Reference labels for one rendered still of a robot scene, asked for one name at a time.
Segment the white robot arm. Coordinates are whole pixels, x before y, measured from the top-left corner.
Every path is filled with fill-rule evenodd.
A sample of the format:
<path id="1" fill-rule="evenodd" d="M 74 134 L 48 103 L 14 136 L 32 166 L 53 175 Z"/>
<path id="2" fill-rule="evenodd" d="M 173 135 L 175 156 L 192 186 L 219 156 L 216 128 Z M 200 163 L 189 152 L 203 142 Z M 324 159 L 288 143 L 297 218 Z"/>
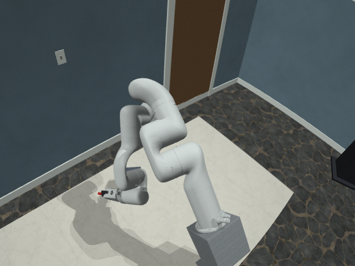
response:
<path id="1" fill-rule="evenodd" d="M 113 165 L 118 200 L 144 205 L 149 199 L 145 170 L 126 171 L 129 157 L 143 145 L 158 181 L 168 182 L 185 175 L 184 191 L 197 219 L 198 232 L 214 232 L 229 223 L 231 216 L 220 208 L 200 145 L 187 142 L 160 153 L 162 148 L 187 136 L 186 125 L 171 94 L 147 78 L 133 80 L 128 90 L 142 104 L 127 105 L 120 111 L 121 147 Z M 150 122 L 154 116 L 156 120 Z"/>

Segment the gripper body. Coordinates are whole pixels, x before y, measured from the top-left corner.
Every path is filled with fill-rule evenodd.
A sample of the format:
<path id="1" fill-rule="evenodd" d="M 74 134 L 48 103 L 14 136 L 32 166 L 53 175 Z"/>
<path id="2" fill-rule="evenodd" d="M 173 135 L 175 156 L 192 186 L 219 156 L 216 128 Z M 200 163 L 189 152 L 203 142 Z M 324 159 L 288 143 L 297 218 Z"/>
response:
<path id="1" fill-rule="evenodd" d="M 114 188 L 106 188 L 106 191 L 108 191 L 108 194 L 104 194 L 104 198 L 108 199 L 108 200 L 112 200 L 112 201 L 118 201 L 118 197 L 116 192 L 119 191 L 119 189 L 114 189 Z"/>

